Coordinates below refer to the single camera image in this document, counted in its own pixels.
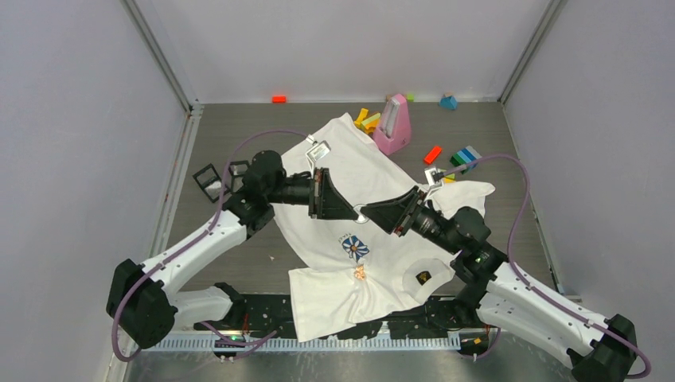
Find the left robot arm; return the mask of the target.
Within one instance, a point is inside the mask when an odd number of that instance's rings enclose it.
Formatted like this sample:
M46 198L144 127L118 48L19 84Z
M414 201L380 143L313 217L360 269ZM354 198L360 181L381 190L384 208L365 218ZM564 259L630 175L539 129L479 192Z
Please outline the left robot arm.
M123 330L140 349L159 343L180 325L216 321L237 328L244 308L221 287L184 292L196 273L261 231L275 216L275 205L301 205L310 218L357 220L355 208L337 191L327 168L287 174L279 153L265 150L234 162L232 191L198 230L163 253L135 263L122 261L113 274L106 311L112 333Z

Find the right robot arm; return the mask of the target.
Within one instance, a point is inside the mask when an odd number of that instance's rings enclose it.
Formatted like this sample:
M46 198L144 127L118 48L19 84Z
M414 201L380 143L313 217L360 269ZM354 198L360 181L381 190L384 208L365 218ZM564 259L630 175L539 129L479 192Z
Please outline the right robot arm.
M365 205L361 214L385 232L415 232L455 255L451 268L464 282L455 318L504 329L570 368L577 381L624 381L641 357L634 324L606 318L529 276L491 245L482 214L461 207L446 218L413 188L401 197Z

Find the gold leaf brooch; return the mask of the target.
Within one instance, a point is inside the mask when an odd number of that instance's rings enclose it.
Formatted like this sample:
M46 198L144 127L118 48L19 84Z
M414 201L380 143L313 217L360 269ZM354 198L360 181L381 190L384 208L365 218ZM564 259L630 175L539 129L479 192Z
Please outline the gold leaf brooch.
M365 267L363 265L359 265L354 269L353 276L361 281L366 280L366 273L365 273Z

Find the white t-shirt with daisy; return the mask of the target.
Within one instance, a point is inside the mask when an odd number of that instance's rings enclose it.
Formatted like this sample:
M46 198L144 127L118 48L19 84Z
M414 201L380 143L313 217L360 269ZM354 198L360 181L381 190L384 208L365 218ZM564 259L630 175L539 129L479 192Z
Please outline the white t-shirt with daisy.
M331 151L318 161L351 205L398 197L416 182L344 114L314 137ZM289 271L297 338L310 341L395 311L423 305L454 278L454 255L409 232L389 235L373 222L318 220L301 205L276 205L275 222L304 262ZM366 280L353 276L363 265Z

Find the black display box with coin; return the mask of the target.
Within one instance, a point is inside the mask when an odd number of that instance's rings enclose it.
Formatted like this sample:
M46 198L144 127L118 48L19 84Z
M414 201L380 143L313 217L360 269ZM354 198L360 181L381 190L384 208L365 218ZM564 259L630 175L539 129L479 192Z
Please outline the black display box with coin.
M229 194L229 189L224 187L222 178L212 163L198 170L192 178L211 203L217 203L220 200L221 193L223 193L223 197L227 197Z

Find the round gold coin brooch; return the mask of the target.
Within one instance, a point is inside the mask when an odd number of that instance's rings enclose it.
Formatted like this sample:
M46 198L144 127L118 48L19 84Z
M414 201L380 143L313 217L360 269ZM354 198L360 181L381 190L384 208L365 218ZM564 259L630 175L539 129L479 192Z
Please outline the round gold coin brooch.
M369 218L362 213L362 208L364 205L355 205L353 210L357 214L357 219L355 220L358 224L365 224L369 221Z

